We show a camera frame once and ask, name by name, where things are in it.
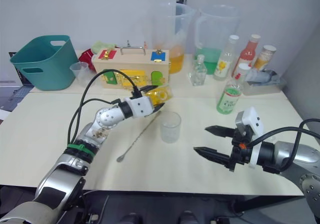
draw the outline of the wooden box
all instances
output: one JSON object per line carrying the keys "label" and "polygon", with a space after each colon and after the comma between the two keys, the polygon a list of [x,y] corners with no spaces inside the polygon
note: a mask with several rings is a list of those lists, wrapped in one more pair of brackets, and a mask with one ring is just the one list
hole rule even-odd
{"label": "wooden box", "polygon": [[[169,81],[169,51],[143,47],[101,49],[92,63],[97,73],[105,69],[117,69],[127,74],[138,87],[162,86]],[[101,75],[104,88],[125,88],[132,85],[121,74],[107,72]]]}

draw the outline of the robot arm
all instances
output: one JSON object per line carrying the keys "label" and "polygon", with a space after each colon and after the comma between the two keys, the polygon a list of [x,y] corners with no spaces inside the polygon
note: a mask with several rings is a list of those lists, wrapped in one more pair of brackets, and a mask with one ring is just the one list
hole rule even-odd
{"label": "robot arm", "polygon": [[293,182],[305,196],[317,223],[320,223],[320,153],[318,150],[300,144],[293,163],[285,170],[284,164],[293,151],[294,144],[277,141],[275,144],[263,141],[253,147],[248,143],[262,135],[263,125],[253,107],[238,113],[236,129],[209,126],[205,130],[220,136],[232,138],[232,152],[228,156],[208,147],[194,147],[194,150],[209,161],[224,165],[234,172],[236,164],[259,165],[265,172],[278,174]]}
{"label": "robot arm", "polygon": [[164,103],[153,106],[148,96],[119,99],[111,108],[97,111],[73,143],[67,145],[51,170],[40,182],[33,201],[22,203],[5,215],[6,224],[54,224],[59,214],[75,204],[85,185],[85,176],[95,155],[111,129],[130,117],[145,117],[158,111]]}

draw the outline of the metal spoon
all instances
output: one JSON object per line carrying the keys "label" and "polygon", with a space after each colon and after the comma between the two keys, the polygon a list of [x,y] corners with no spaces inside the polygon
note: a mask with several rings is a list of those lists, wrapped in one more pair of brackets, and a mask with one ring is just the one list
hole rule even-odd
{"label": "metal spoon", "polygon": [[129,150],[134,146],[134,144],[138,141],[138,139],[141,137],[141,135],[145,132],[145,130],[151,125],[151,123],[159,116],[161,113],[160,110],[155,114],[154,118],[149,122],[149,124],[142,130],[142,132],[138,135],[138,137],[132,142],[131,146],[128,147],[128,149],[121,155],[119,156],[116,161],[118,163],[122,162],[125,159],[126,154],[129,152]]}

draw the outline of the red bottle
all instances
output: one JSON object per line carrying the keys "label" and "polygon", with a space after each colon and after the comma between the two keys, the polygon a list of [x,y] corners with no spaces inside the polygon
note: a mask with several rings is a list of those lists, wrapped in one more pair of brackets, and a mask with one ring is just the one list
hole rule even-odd
{"label": "red bottle", "polygon": [[261,36],[257,34],[252,34],[251,38],[246,45],[245,49],[240,53],[239,59],[236,62],[234,69],[232,71],[232,76],[234,76],[235,71],[239,65],[239,63],[247,63],[250,67],[252,66],[251,63],[256,55],[256,48],[258,45],[258,42],[260,40]]}

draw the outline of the green zip tie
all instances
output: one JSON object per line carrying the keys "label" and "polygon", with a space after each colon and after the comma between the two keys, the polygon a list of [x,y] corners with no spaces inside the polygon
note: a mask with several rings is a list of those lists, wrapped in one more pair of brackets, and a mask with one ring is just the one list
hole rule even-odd
{"label": "green zip tie", "polygon": [[75,144],[68,144],[67,148],[73,148],[73,149],[77,149],[79,151],[82,151],[84,153],[87,153],[89,155],[91,155],[93,158],[95,157],[96,154],[94,154],[91,150],[87,149],[85,145],[81,144],[81,145],[75,145]]}

